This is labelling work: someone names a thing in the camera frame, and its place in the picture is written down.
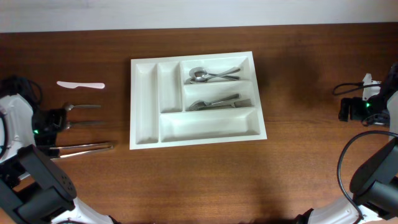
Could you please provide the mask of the pink plastic knife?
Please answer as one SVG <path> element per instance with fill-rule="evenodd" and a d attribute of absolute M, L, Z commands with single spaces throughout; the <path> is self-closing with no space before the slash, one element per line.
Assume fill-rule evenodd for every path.
<path fill-rule="evenodd" d="M 104 83 L 77 83 L 77 82 L 62 82 L 57 81 L 57 85 L 62 86 L 64 88 L 74 89 L 78 87 L 84 88 L 94 88 L 94 89 L 104 89 Z"/>

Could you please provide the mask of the metal knife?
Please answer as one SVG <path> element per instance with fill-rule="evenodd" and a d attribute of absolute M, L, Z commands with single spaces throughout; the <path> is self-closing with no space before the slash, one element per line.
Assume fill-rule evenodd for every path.
<path fill-rule="evenodd" d="M 72 146 L 55 146 L 49 147 L 50 150 L 62 150 L 62 149 L 80 149 L 80 148 L 91 148 L 96 147 L 100 149 L 113 149 L 114 144 L 112 142 L 100 142 L 100 143 L 91 143 L 91 144 L 80 144 L 80 145 L 72 145 Z"/>
<path fill-rule="evenodd" d="M 70 158 L 70 157 L 83 156 L 83 155 L 95 154 L 95 153 L 99 153 L 99 152 L 110 151 L 110 150 L 113 150 L 113 149 L 114 149 L 114 146 L 110 146 L 110 147 L 101 148 L 101 149 L 92 149 L 92 150 L 89 150 L 89 151 L 74 152 L 74 153 L 71 153 L 71 154 L 61 155 L 61 156 L 58 156 L 56 158 L 51 158 L 51 160 L 52 161 L 56 161 L 56 160 L 60 160 L 60 159 Z"/>

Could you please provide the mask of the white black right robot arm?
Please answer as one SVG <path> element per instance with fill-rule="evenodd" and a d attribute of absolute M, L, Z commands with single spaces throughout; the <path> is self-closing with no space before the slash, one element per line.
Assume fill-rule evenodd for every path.
<path fill-rule="evenodd" d="M 397 64 L 391 66 L 382 82 L 373 80 L 368 73 L 352 86 L 363 94 L 343 98 L 338 119 L 345 122 L 357 120 L 363 126 L 385 126 L 389 130 L 365 131 L 351 138 L 336 167 L 343 196 L 323 208 L 311 208 L 297 215 L 294 223 L 367 223 L 397 217 Z M 388 136 L 389 141 L 356 170 L 349 190 L 345 190 L 341 180 L 344 156 L 352 143 L 372 134 Z"/>

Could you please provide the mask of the large metal spoon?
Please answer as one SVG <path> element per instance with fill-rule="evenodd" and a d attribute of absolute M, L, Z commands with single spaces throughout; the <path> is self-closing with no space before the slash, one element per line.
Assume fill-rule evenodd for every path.
<path fill-rule="evenodd" d="M 190 78 L 188 78 L 188 79 L 184 82 L 184 84 L 208 83 L 211 79 L 214 79 L 214 78 L 211 78 L 210 76 L 206 75 L 206 76 L 205 76 L 206 79 L 204 80 L 204 82 L 196 82 L 196 81 L 194 80 L 193 75 L 194 75 L 195 72 L 199 72 L 199 71 L 204 71 L 204 72 L 206 72 L 206 73 L 210 73 L 210 72 L 208 72 L 207 70 L 205 70 L 203 67 L 195 67 L 195 68 L 193 68 L 193 69 L 191 69 L 191 70 L 189 71 L 189 76 L 190 76 Z M 229 70 L 227 70 L 227 71 L 225 71 L 225 72 L 221 72 L 221 74 L 228 74 L 228 75 L 232 76 L 233 73 L 238 73 L 238 72 L 240 72 L 240 71 L 241 71 L 241 69 L 240 69 L 239 67 L 233 67 L 233 68 L 230 68 Z"/>

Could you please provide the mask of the small metal teaspoon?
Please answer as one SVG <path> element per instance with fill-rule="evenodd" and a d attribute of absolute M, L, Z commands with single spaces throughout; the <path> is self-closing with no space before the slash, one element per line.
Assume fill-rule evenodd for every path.
<path fill-rule="evenodd" d="M 71 111 L 73 109 L 92 109 L 92 108 L 100 108 L 101 105 L 73 105 L 70 103 L 65 103 L 63 109 L 65 111 Z"/>
<path fill-rule="evenodd" d="M 67 121 L 65 125 L 65 129 L 70 129 L 78 126 L 92 126 L 92 125 L 99 125 L 103 124 L 103 121 Z"/>

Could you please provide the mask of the metal fork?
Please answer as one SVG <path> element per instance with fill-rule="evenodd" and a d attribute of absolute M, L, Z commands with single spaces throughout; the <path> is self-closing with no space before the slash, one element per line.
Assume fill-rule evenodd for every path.
<path fill-rule="evenodd" d="M 218 104 L 220 104 L 222 102 L 229 101 L 229 100 L 235 100 L 235 99 L 238 99 L 240 97 L 241 97 L 241 95 L 239 93 L 236 93 L 236 94 L 229 95 L 227 97 L 220 98 L 220 99 L 213 100 L 213 101 L 198 100 L 198 101 L 194 102 L 192 105 L 190 105 L 188 107 L 187 111 L 196 111 L 196 110 L 198 110 L 199 108 L 202 108 L 202 107 L 218 105 Z"/>
<path fill-rule="evenodd" d="M 234 103 L 228 105 L 218 105 L 218 106 L 204 106 L 201 108 L 196 109 L 196 111 L 202 110 L 218 110 L 218 109 L 231 109 L 231 108 L 244 108 L 244 107 L 251 107 L 252 102 L 250 99 L 235 101 Z"/>

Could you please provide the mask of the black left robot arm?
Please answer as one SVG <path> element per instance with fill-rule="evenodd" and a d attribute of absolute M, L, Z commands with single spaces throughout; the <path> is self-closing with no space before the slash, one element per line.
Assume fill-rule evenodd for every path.
<path fill-rule="evenodd" d="M 116 223 L 82 202 L 54 162 L 67 111 L 40 109 L 42 97 L 29 79 L 1 80 L 1 209 L 16 223 Z"/>

